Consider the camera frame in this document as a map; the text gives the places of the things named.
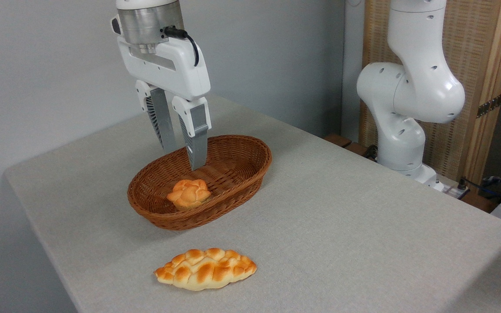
table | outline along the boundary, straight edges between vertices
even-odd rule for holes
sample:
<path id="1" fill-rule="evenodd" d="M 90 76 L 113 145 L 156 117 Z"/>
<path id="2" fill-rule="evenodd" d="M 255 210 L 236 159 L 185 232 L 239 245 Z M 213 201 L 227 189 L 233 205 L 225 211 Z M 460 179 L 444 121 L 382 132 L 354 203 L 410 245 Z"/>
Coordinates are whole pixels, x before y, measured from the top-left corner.
<path id="1" fill-rule="evenodd" d="M 273 162 L 221 218 L 162 230 L 127 201 L 163 154 L 146 115 L 5 172 L 79 312 L 501 312 L 501 220 L 221 97 L 210 136 L 258 137 Z M 191 248 L 258 270 L 198 293 L 153 271 Z"/>

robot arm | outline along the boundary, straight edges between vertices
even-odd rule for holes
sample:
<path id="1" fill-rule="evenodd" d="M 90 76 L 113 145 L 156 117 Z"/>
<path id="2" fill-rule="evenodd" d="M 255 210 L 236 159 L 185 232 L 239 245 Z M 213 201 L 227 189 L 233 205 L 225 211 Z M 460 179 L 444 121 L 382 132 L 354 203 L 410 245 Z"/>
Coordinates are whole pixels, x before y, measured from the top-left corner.
<path id="1" fill-rule="evenodd" d="M 403 65 L 371 63 L 357 91 L 378 130 L 378 162 L 437 188 L 433 169 L 422 164 L 425 134 L 414 120 L 452 121 L 465 91 L 444 58 L 442 30 L 446 0 L 392 0 L 388 44 Z"/>
<path id="2" fill-rule="evenodd" d="M 173 93 L 193 170 L 207 156 L 211 128 L 206 98 L 210 80 L 200 47 L 183 30 L 179 0 L 117 0 L 111 26 L 127 71 L 137 78 L 137 93 L 166 153 L 175 137 L 165 92 Z"/>
<path id="3" fill-rule="evenodd" d="M 465 91 L 442 49 L 445 0 L 394 0 L 388 44 L 405 67 L 394 97 L 396 113 L 448 123 L 463 108 Z"/>

wooden block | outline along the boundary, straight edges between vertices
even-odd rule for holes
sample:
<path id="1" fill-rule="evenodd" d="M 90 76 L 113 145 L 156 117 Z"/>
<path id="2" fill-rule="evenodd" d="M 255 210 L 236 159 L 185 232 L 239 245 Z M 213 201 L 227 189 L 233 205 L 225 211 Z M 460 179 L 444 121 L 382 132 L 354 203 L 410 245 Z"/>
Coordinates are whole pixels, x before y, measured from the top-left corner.
<path id="1" fill-rule="evenodd" d="M 336 135 L 335 133 L 331 133 L 330 135 L 324 137 L 324 140 L 331 142 L 334 145 L 345 148 L 347 147 L 351 141 L 345 137 L 340 135 Z"/>
<path id="2" fill-rule="evenodd" d="M 358 143 L 351 143 L 350 145 L 348 145 L 347 147 L 345 147 L 347 150 L 353 152 L 353 153 L 356 153 L 358 155 L 364 155 L 364 153 L 366 152 L 367 148 L 365 146 L 362 146 Z"/>
<path id="3" fill-rule="evenodd" d="M 470 204 L 471 206 L 474 206 L 475 208 L 478 208 L 479 210 L 483 210 L 484 212 L 490 213 L 492 212 L 496 206 L 498 206 L 497 203 L 494 203 L 487 198 L 483 198 L 482 196 L 479 196 L 477 192 L 474 190 L 470 190 L 461 198 L 461 201 Z"/>

bread roll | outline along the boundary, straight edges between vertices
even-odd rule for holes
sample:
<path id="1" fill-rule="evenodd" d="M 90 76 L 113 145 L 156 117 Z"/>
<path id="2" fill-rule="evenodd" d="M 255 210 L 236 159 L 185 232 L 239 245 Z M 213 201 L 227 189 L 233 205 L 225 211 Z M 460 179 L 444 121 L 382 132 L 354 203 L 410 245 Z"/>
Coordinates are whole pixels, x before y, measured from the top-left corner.
<path id="1" fill-rule="evenodd" d="M 179 254 L 154 274 L 157 281 L 193 291 L 217 289 L 244 280 L 256 272 L 248 257 L 233 250 L 211 248 Z"/>
<path id="2" fill-rule="evenodd" d="M 167 195 L 177 210 L 184 211 L 201 206 L 210 196 L 206 182 L 203 180 L 180 180 Z"/>

wicker basket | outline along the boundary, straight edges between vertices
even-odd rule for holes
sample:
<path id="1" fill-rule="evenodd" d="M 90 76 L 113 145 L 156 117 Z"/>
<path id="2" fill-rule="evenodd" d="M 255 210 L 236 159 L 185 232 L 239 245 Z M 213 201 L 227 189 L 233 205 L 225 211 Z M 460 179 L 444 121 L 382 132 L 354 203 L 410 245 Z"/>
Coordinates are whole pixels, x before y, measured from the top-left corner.
<path id="1" fill-rule="evenodd" d="M 151 162 L 133 178 L 127 190 L 131 206 L 155 226 L 188 230 L 202 226 L 249 200 L 260 188 L 272 152 L 260 139 L 222 135 L 208 139 L 205 166 L 191 171 L 186 148 Z M 180 212 L 167 200 L 179 180 L 201 179 L 210 198 L 198 208 Z"/>

